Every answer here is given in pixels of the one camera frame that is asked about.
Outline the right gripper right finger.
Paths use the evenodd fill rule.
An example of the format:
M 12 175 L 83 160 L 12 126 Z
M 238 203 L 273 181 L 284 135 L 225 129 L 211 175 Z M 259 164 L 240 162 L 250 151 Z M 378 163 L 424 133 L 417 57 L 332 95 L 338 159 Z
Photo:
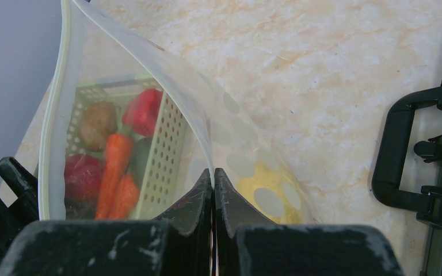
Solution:
M 278 225 L 214 172 L 220 275 L 402 275 L 385 236 L 366 225 Z

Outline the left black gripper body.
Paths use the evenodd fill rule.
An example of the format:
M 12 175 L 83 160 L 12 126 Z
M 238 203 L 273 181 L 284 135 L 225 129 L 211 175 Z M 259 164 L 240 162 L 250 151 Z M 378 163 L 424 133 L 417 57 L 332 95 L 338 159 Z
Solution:
M 21 230 L 39 219 L 37 178 L 15 158 L 0 160 L 0 176 L 17 199 L 6 206 L 0 198 L 0 264 L 14 238 Z

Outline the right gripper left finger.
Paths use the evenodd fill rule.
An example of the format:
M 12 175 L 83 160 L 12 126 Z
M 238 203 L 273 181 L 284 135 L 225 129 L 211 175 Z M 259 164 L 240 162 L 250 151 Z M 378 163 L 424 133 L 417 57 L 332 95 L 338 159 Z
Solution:
M 151 220 L 37 221 L 25 227 L 0 275 L 211 275 L 209 171 Z

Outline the yellow lemon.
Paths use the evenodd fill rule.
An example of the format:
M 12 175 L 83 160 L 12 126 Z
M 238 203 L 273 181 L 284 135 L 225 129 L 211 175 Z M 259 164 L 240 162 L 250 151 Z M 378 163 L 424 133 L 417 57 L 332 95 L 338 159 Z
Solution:
M 254 175 L 240 178 L 235 188 L 258 211 L 278 224 L 311 221 L 305 192 L 284 167 L 273 170 L 262 162 L 256 162 Z

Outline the green perforated plastic basket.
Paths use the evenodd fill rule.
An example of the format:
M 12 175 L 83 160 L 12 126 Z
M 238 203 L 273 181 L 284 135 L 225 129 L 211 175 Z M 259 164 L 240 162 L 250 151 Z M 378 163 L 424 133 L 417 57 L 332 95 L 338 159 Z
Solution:
M 129 102 L 146 89 L 163 92 L 157 124 L 153 137 L 135 133 L 130 126 L 122 123 L 123 114 Z M 76 88 L 71 120 L 67 130 L 66 158 L 77 154 L 87 154 L 103 163 L 103 151 L 89 151 L 78 137 L 79 122 L 84 111 L 99 101 L 109 101 L 116 107 L 117 131 L 128 135 L 134 142 L 142 138 L 152 138 L 145 175 L 136 206 L 126 219 L 149 220 L 157 217 L 174 202 L 178 186 L 178 172 L 181 164 L 182 148 L 189 124 L 174 101 L 164 92 L 161 85 L 151 76 L 136 75 L 80 85 Z M 97 200 L 82 202 L 64 196 L 68 219 L 94 219 Z

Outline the clear polka dot zip bag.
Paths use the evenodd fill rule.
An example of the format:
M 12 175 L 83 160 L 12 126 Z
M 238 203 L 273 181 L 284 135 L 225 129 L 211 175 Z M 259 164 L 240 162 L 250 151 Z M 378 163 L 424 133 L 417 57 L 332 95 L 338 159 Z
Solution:
M 213 184 L 214 172 L 221 168 L 235 190 L 240 178 L 254 175 L 256 162 L 273 170 L 284 167 L 293 174 L 242 107 L 214 80 L 87 1 L 61 1 L 61 8 L 59 55 L 37 167 L 41 220 L 68 219 L 64 165 L 76 88 L 130 75 L 153 77 L 189 124 L 173 203 L 194 187 L 205 170 Z M 318 223 L 312 201 L 305 195 L 311 213 L 311 221 L 305 224 Z

